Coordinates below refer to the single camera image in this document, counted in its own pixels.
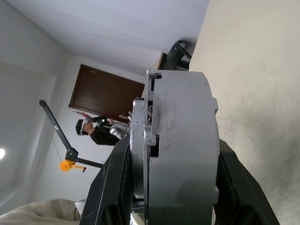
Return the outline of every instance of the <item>white wall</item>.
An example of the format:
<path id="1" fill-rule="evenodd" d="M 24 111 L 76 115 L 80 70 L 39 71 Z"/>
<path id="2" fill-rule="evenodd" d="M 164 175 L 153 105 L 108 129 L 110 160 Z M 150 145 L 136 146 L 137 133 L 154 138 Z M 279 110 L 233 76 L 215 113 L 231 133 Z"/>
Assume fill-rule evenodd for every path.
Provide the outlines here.
<path id="1" fill-rule="evenodd" d="M 7 154 L 0 161 L 0 191 L 13 180 L 29 135 L 42 77 L 0 62 L 0 148 Z"/>
<path id="2" fill-rule="evenodd" d="M 208 0 L 7 0 L 70 52 L 142 73 L 179 39 L 195 41 Z"/>
<path id="3" fill-rule="evenodd" d="M 0 33 L 0 146 L 7 149 L 0 161 L 2 214 L 28 201 L 37 156 L 43 151 L 41 137 L 49 128 L 38 99 L 55 102 L 55 81 L 68 54 L 3 0 Z"/>
<path id="4" fill-rule="evenodd" d="M 300 1 L 210 0 L 190 69 L 281 225 L 300 219 Z"/>
<path id="5" fill-rule="evenodd" d="M 103 164 L 110 155 L 113 146 L 96 145 L 89 136 L 78 136 L 75 125 L 82 116 L 73 113 L 73 109 L 68 107 L 81 64 L 141 83 L 144 83 L 144 77 L 80 57 L 73 57 L 67 63 L 62 85 L 65 92 L 61 95 L 62 105 L 56 119 L 71 146 L 79 152 L 80 158 Z M 65 154 L 66 149 L 55 132 L 46 161 L 40 167 L 41 174 L 35 180 L 36 189 L 32 191 L 31 201 L 43 201 L 57 197 L 70 200 L 86 198 L 90 184 L 99 169 L 88 166 L 85 173 L 79 169 L 62 172 L 59 169 L 60 158 L 63 160 Z"/>

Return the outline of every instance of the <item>chair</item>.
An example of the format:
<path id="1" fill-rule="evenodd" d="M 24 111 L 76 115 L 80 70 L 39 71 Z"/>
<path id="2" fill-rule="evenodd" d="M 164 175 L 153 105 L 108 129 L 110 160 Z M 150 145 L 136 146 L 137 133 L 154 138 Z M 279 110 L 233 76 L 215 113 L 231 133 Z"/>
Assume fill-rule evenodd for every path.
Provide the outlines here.
<path id="1" fill-rule="evenodd" d="M 176 41 L 166 57 L 168 65 L 174 68 L 174 70 L 177 70 L 177 66 L 189 69 L 189 62 L 183 61 L 181 59 L 183 56 L 186 56 L 189 60 L 192 58 L 192 56 L 184 49 L 184 47 L 182 47 L 180 43 L 183 42 Z"/>

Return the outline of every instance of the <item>gray metal housing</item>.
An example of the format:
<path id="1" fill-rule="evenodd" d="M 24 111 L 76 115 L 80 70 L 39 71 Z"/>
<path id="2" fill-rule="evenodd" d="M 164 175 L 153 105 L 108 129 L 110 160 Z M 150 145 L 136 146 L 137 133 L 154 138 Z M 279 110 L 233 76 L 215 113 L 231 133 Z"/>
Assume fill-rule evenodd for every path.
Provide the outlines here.
<path id="1" fill-rule="evenodd" d="M 134 194 L 144 198 L 146 223 L 210 225 L 218 201 L 217 101 L 203 73 L 148 70 L 146 80 L 130 132 Z"/>

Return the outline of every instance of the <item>person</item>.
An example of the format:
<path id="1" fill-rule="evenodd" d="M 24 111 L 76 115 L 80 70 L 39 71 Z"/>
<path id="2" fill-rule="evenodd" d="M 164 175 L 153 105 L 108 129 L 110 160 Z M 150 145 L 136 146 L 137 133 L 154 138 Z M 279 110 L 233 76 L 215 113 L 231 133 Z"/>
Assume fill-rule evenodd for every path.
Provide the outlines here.
<path id="1" fill-rule="evenodd" d="M 78 135 L 89 135 L 99 145 L 114 146 L 126 134 L 126 130 L 127 126 L 125 124 L 114 122 L 113 120 L 108 122 L 105 116 L 80 119 L 76 124 Z"/>

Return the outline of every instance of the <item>man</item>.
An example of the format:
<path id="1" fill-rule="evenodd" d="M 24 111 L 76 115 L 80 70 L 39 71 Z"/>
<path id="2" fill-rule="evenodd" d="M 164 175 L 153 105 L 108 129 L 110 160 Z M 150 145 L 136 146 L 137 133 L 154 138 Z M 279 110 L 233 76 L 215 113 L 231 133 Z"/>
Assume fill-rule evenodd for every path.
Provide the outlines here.
<path id="1" fill-rule="evenodd" d="M 115 125 L 118 127 L 118 124 L 122 123 L 117 123 L 112 120 L 107 122 L 105 116 L 99 116 L 92 119 L 78 120 L 76 131 L 78 135 L 89 135 L 96 144 L 114 146 L 122 138 L 121 135 L 113 135 L 115 132 L 118 132 L 118 128 L 111 129 L 112 125 L 113 127 L 115 127 Z"/>

